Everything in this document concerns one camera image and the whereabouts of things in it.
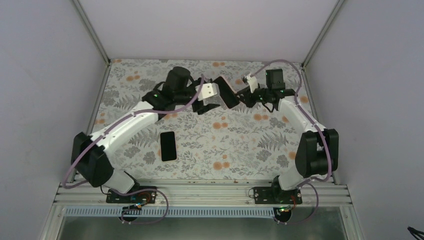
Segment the black smartphone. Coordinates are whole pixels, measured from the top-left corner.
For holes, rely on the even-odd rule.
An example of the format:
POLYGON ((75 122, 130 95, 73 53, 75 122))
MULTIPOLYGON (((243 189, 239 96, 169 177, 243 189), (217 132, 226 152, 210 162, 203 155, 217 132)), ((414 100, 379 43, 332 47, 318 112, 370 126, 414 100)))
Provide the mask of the black smartphone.
POLYGON ((163 162, 174 161, 177 159, 177 143, 174 131, 162 132, 159 135, 161 160, 163 162))

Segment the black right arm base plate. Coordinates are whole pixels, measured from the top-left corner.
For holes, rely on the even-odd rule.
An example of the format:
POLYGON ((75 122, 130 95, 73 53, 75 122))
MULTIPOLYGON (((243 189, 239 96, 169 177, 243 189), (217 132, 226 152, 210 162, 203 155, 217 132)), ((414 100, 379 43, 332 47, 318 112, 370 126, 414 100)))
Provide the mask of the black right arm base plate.
POLYGON ((263 205, 293 205, 302 204, 302 194, 299 189, 281 190, 270 186, 252 188, 255 204, 263 205))

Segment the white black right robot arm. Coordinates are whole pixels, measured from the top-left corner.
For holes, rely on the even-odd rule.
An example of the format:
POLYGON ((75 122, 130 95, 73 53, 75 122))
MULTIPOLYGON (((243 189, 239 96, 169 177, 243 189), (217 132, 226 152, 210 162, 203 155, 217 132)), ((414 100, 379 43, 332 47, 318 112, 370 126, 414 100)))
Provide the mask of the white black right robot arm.
POLYGON ((266 87, 260 87, 253 74, 243 77, 247 87, 237 92, 246 106, 271 104, 270 112, 278 111, 289 121, 300 141, 295 164, 276 176, 270 187, 272 201, 282 204, 294 197, 311 181, 326 182, 338 167, 339 134, 328 129, 308 113, 298 99, 298 90, 286 88, 281 69, 266 70, 266 87))

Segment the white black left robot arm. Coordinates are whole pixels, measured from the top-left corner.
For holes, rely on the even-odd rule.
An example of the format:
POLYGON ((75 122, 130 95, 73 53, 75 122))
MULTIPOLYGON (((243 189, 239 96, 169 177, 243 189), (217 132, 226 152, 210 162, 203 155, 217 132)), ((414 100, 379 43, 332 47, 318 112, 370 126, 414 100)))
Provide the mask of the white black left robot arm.
POLYGON ((136 180, 125 171, 115 169, 109 157, 142 129, 166 115, 189 107, 199 114, 214 109, 203 101, 218 94, 219 87, 211 79, 201 76, 195 80, 188 69, 174 67, 165 81, 156 84, 126 114, 96 132, 78 133, 73 139, 68 173, 76 170, 92 187, 106 186, 124 201, 134 202, 140 191, 136 180))

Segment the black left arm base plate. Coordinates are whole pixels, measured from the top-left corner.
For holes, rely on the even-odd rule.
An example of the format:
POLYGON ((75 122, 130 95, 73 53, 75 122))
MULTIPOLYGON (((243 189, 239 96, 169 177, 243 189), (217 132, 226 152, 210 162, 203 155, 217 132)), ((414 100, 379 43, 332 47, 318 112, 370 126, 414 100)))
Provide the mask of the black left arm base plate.
POLYGON ((157 187, 156 186, 135 186, 130 191, 130 193, 137 192, 128 196, 123 196, 117 194, 112 190, 108 190, 107 197, 105 202, 108 204, 128 204, 128 205, 144 205, 144 204, 154 204, 157 196, 157 187))

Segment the pink phone case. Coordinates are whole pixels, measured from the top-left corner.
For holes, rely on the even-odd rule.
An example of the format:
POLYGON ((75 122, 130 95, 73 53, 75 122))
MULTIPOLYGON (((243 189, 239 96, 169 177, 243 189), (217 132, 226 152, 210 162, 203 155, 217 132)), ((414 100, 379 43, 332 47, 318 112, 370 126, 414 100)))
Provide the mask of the pink phone case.
POLYGON ((223 76, 217 77, 212 82, 217 84, 219 95, 229 109, 236 107, 240 103, 231 84, 223 76))

